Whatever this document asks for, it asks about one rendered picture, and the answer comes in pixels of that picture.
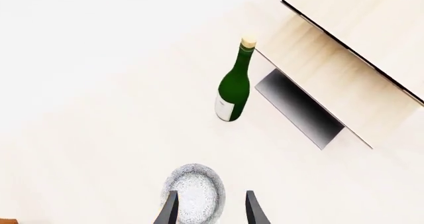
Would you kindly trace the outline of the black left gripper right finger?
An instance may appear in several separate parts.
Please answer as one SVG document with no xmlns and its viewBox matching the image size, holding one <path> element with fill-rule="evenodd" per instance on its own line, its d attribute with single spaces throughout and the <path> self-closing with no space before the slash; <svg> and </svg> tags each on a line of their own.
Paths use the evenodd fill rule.
<svg viewBox="0 0 424 224">
<path fill-rule="evenodd" d="M 252 190 L 246 192 L 245 209 L 248 224 L 271 224 Z"/>
</svg>

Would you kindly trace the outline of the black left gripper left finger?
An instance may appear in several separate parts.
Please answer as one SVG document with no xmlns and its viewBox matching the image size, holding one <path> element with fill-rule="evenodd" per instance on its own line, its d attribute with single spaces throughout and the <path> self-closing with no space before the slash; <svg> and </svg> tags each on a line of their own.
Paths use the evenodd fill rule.
<svg viewBox="0 0 424 224">
<path fill-rule="evenodd" d="M 178 217 L 178 192 L 172 190 L 153 224 L 176 224 Z"/>
</svg>

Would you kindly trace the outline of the black white patterned bowl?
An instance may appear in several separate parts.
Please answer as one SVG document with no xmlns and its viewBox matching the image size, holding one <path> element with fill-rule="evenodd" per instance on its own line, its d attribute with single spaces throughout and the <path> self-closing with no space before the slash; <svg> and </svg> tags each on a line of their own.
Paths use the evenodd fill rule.
<svg viewBox="0 0 424 224">
<path fill-rule="evenodd" d="M 164 182 L 160 205 L 171 191 L 178 192 L 176 224 L 218 224 L 226 201 L 221 178 L 202 164 L 186 164 L 175 169 Z"/>
</svg>

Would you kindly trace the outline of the open cabinet drawer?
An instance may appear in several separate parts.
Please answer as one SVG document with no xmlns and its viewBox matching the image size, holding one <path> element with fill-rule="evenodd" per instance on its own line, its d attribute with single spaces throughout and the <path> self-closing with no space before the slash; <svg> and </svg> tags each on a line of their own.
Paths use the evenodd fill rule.
<svg viewBox="0 0 424 224">
<path fill-rule="evenodd" d="M 278 69 L 272 70 L 255 88 L 320 150 L 345 127 Z"/>
</svg>

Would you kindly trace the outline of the pale wooden cabinet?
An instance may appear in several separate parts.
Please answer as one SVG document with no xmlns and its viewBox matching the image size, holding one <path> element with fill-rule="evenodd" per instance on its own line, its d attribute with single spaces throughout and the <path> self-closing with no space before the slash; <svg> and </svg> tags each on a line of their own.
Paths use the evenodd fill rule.
<svg viewBox="0 0 424 224">
<path fill-rule="evenodd" d="M 362 142 L 424 144 L 424 0 L 280 0 L 259 51 Z"/>
</svg>

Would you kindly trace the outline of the green wine bottle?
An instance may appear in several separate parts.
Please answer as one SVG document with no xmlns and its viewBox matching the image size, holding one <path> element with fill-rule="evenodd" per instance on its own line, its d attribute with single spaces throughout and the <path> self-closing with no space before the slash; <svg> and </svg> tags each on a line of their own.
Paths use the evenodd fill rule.
<svg viewBox="0 0 424 224">
<path fill-rule="evenodd" d="M 241 38 L 233 68 L 221 80 L 215 99 L 215 114 L 225 122 L 237 120 L 250 94 L 248 68 L 256 46 L 256 39 Z"/>
</svg>

